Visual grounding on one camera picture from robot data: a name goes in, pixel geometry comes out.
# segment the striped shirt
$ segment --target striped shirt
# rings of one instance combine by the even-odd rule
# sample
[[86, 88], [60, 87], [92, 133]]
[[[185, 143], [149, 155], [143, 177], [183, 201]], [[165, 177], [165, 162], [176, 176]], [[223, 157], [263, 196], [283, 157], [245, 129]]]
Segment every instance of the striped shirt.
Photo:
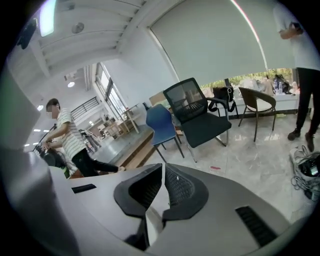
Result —
[[75, 122], [72, 119], [71, 112], [63, 108], [61, 109], [57, 120], [57, 128], [60, 128], [62, 124], [69, 122], [69, 130], [66, 134], [62, 135], [60, 141], [62, 143], [62, 147], [66, 153], [66, 155], [72, 159], [76, 154], [78, 154], [81, 150], [86, 148], [84, 140]]

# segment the white shirt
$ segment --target white shirt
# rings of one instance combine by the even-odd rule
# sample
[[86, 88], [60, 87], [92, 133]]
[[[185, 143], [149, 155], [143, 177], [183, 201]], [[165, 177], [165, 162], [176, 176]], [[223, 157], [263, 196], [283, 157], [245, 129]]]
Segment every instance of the white shirt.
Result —
[[60, 141], [66, 155], [72, 160], [72, 158], [78, 154], [81, 150], [86, 148], [86, 145], [82, 139], [82, 136], [72, 119], [71, 112], [63, 108], [61, 109], [58, 118], [56, 119], [56, 126], [60, 128], [62, 124], [69, 122], [69, 131], [62, 135]]
[[[278, 32], [288, 29], [291, 22], [299, 23], [297, 18], [281, 3], [275, 5], [273, 15]], [[303, 33], [289, 39], [292, 46], [295, 66], [297, 68], [320, 71], [320, 56], [317, 48], [301, 24], [300, 27], [303, 29]]]

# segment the man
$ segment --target man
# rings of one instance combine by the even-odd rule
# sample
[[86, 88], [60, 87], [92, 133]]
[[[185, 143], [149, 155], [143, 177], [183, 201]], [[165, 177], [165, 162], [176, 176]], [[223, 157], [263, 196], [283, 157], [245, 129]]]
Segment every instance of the man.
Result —
[[317, 84], [320, 83], [319, 54], [307, 32], [284, 5], [277, 3], [273, 15], [281, 38], [290, 40], [300, 85], [296, 128], [289, 133], [288, 139], [293, 141], [300, 137], [313, 94], [314, 114], [309, 131], [305, 134], [307, 147], [313, 152], [315, 149], [313, 138], [320, 124], [320, 84]]
[[[121, 172], [124, 167], [117, 167], [112, 164], [92, 160], [86, 150], [86, 145], [71, 117], [71, 112], [60, 109], [60, 104], [56, 98], [52, 98], [46, 104], [46, 112], [50, 118], [56, 119], [56, 129], [45, 137], [45, 148], [63, 147], [66, 155], [72, 160], [75, 166], [85, 177], [98, 176], [98, 171]], [[60, 137], [59, 142], [49, 142], [54, 138]]]

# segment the blue chair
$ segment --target blue chair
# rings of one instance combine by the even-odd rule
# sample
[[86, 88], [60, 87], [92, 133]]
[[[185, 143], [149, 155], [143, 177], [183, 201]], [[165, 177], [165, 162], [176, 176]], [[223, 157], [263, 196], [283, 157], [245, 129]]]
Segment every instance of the blue chair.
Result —
[[146, 124], [153, 129], [153, 138], [151, 145], [155, 147], [155, 150], [159, 153], [162, 160], [166, 163], [166, 160], [160, 153], [158, 146], [161, 144], [164, 149], [163, 143], [174, 139], [181, 155], [185, 158], [182, 150], [177, 142], [177, 138], [181, 143], [179, 137], [177, 136], [175, 126], [172, 122], [172, 116], [168, 109], [163, 105], [159, 104], [151, 107], [146, 112]]

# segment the black trousers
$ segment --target black trousers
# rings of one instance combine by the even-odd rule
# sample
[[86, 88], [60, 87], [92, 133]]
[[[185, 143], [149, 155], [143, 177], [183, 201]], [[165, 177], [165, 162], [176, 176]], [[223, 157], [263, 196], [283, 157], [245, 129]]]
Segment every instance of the black trousers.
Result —
[[313, 94], [314, 112], [309, 133], [314, 135], [320, 124], [320, 71], [302, 67], [298, 67], [297, 71], [300, 85], [300, 96], [296, 128], [300, 131], [304, 126], [309, 110], [311, 94]]
[[86, 149], [81, 150], [72, 158], [72, 162], [84, 177], [98, 176], [97, 171], [116, 173], [118, 167], [106, 162], [93, 160]]

